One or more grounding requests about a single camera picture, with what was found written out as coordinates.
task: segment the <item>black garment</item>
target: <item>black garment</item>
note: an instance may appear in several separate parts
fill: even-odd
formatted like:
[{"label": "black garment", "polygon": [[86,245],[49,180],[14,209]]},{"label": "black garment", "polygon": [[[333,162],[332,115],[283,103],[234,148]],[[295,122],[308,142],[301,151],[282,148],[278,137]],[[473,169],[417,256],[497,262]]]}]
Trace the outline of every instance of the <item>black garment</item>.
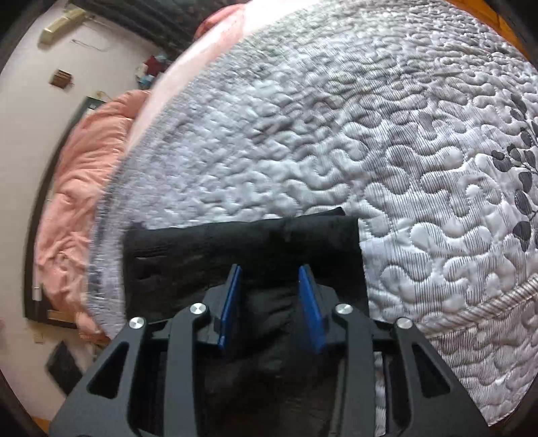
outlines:
[{"label": "black garment", "polygon": [[[329,357],[308,364],[300,356],[295,341],[301,315],[296,311],[298,269],[310,264],[319,284],[334,288],[343,301],[367,314],[357,219],[338,208],[250,223],[132,228],[124,240],[127,318],[172,317],[201,301],[208,288],[224,283],[234,263],[243,269],[242,347],[228,361],[201,353],[197,366],[205,383],[209,434],[322,433],[332,413],[337,361]],[[162,363],[161,357],[153,371],[162,369]],[[158,426],[156,410],[154,423],[141,427]]]}]

